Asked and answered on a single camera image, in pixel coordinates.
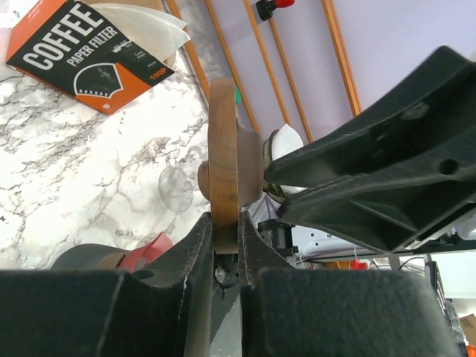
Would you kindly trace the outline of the round wooden dripper base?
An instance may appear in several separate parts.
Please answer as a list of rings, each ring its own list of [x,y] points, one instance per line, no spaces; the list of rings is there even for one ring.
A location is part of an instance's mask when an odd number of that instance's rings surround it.
[[[210,202],[215,252],[237,253],[240,211],[262,196],[263,139],[239,125],[231,78],[210,82],[208,159],[199,167],[198,183]]]

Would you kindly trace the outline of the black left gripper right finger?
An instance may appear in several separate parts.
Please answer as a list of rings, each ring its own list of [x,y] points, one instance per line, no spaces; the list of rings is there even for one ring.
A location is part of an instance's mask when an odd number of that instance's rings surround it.
[[[244,356],[458,356],[434,290],[398,271],[292,267],[238,222]]]

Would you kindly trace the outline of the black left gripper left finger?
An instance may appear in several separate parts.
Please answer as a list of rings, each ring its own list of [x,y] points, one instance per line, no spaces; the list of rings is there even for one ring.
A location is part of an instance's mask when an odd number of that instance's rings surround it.
[[[124,270],[3,271],[3,356],[207,356],[209,213],[157,260]]]

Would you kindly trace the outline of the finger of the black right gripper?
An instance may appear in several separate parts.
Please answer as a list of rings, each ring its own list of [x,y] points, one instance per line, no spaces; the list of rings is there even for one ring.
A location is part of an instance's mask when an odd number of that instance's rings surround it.
[[[449,231],[474,200],[473,164],[451,161],[445,171],[411,160],[305,191],[279,214],[370,250],[411,250]]]
[[[316,187],[412,158],[475,127],[475,63],[447,46],[360,115],[270,163],[272,184]]]

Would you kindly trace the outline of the white paper coffee filter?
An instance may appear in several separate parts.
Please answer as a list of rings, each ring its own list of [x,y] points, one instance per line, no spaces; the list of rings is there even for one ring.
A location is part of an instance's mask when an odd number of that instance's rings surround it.
[[[303,141],[290,125],[285,124],[280,129],[274,130],[269,138],[263,143],[264,165],[267,168],[271,162],[303,147]],[[266,183],[266,192],[274,196],[276,201],[282,201],[287,196],[304,191],[305,187],[280,186]]]

